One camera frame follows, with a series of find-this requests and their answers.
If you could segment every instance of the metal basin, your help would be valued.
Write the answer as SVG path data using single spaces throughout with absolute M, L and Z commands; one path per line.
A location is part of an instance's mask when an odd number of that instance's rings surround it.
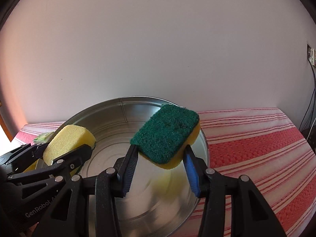
M 139 128 L 171 102 L 150 97 L 124 97 L 93 105 L 76 114 L 65 125 L 86 127 L 97 140 L 91 159 L 79 172 L 82 177 L 98 175 L 125 156 L 129 141 Z M 196 156 L 209 163 L 202 131 L 192 145 Z M 174 169 L 161 169 L 139 156 L 131 189 L 125 198 L 116 198 L 116 209 L 123 237 L 165 237 L 191 215 L 198 199 L 191 192 L 183 162 Z M 94 195 L 89 198 L 89 236 L 95 236 Z

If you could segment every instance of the blue gripper pad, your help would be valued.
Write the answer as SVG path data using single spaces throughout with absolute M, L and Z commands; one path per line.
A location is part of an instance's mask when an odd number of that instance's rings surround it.
M 137 165 L 137 160 L 138 160 L 138 156 L 133 156 L 129 162 L 128 167 L 126 168 L 126 172 L 125 172 L 124 180 L 123 180 L 124 197 L 125 197 L 126 193 L 128 193 L 130 191 L 130 187 L 131 187 L 131 183 L 133 180 L 135 168 Z
M 183 163 L 184 163 L 186 175 L 188 176 L 191 191 L 195 194 L 196 197 L 199 197 L 201 190 L 199 187 L 198 175 L 193 165 L 192 159 L 190 158 L 188 154 L 184 155 Z

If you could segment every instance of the electrical outlet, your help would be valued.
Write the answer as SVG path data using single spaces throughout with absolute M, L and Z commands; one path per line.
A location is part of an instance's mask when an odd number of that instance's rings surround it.
M 309 44 L 307 44 L 307 59 L 314 67 L 316 67 L 316 51 L 314 48 L 310 47 Z

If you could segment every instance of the black wire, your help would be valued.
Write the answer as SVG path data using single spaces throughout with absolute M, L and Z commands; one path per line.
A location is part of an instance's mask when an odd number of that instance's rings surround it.
M 311 64 L 311 62 L 310 61 L 308 61 L 309 62 L 309 64 L 311 65 L 311 68 L 312 68 L 312 72 L 313 72 L 313 77 L 314 77 L 314 88 L 316 88 L 316 77 L 315 77 L 315 72 L 314 72 L 314 69 L 313 69 L 313 66 L 312 66 L 312 64 Z M 309 127 L 308 128 L 310 128 L 311 127 L 311 125 L 312 125 L 312 119 L 313 119 L 313 116 L 314 116 L 314 110 L 315 110 L 315 101 L 316 101 L 316 92 L 314 92 L 314 105 L 313 105 L 313 108 L 312 108 L 312 112 L 311 112 L 311 121 L 309 122 Z
M 302 132 L 302 131 L 305 129 L 305 127 L 308 125 L 309 120 L 311 120 L 310 123 L 309 123 L 309 127 L 310 127 L 310 124 L 312 123 L 312 116 L 313 116 L 313 114 L 314 114 L 315 101 L 316 101 L 316 78 L 315 78 L 315 72 L 314 72 L 314 69 L 313 69 L 313 67 L 312 67 L 311 62 L 310 62 L 310 61 L 308 61 L 308 62 L 309 62 L 309 65 L 311 65 L 312 73 L 313 73 L 313 78 L 314 78 L 314 92 L 313 92 L 313 94 L 314 94 L 314 103 L 313 103 L 312 111 L 311 111 L 311 113 L 309 114 L 308 120 L 306 121 L 306 124 L 304 125 L 303 129 L 301 130 L 301 132 Z
M 301 124 L 300 124 L 299 130 L 301 129 L 301 126 L 302 126 L 302 124 L 303 124 L 304 118 L 306 117 L 306 114 L 307 114 L 307 112 L 308 112 L 308 110 L 309 110 L 309 107 L 311 106 L 312 99 L 313 99 L 313 96 L 314 96 L 314 92 L 315 92 L 315 88 L 314 88 L 314 91 L 313 91 L 313 93 L 312 93 L 311 100 L 309 101 L 309 105 L 308 105 L 308 107 L 307 107 L 307 110 L 306 110 L 306 112 L 305 112 L 305 115 L 304 115 L 304 117 L 303 117 L 303 119 L 302 119 L 302 122 L 301 122 Z
M 307 124 L 308 124 L 309 120 L 311 119 L 311 117 L 312 117 L 312 113 L 311 113 L 311 114 L 309 114 L 309 118 L 308 118 L 308 120 L 306 121 L 306 124 L 304 125 L 304 127 L 303 127 L 303 129 L 302 129 L 302 131 L 301 131 L 301 132 L 303 132 L 303 130 L 304 130 L 304 129 L 305 129 L 305 127 L 307 126 Z

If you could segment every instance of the red striped tablecloth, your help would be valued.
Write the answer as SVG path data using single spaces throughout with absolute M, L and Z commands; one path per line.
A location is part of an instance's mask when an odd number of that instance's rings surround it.
M 270 204 L 285 232 L 299 236 L 316 210 L 316 156 L 278 108 L 200 112 L 211 167 L 221 174 L 248 175 Z M 62 122 L 28 124 L 13 141 L 32 142 Z M 197 236 L 202 199 L 173 237 Z M 226 198 L 225 236 L 230 236 L 231 199 Z

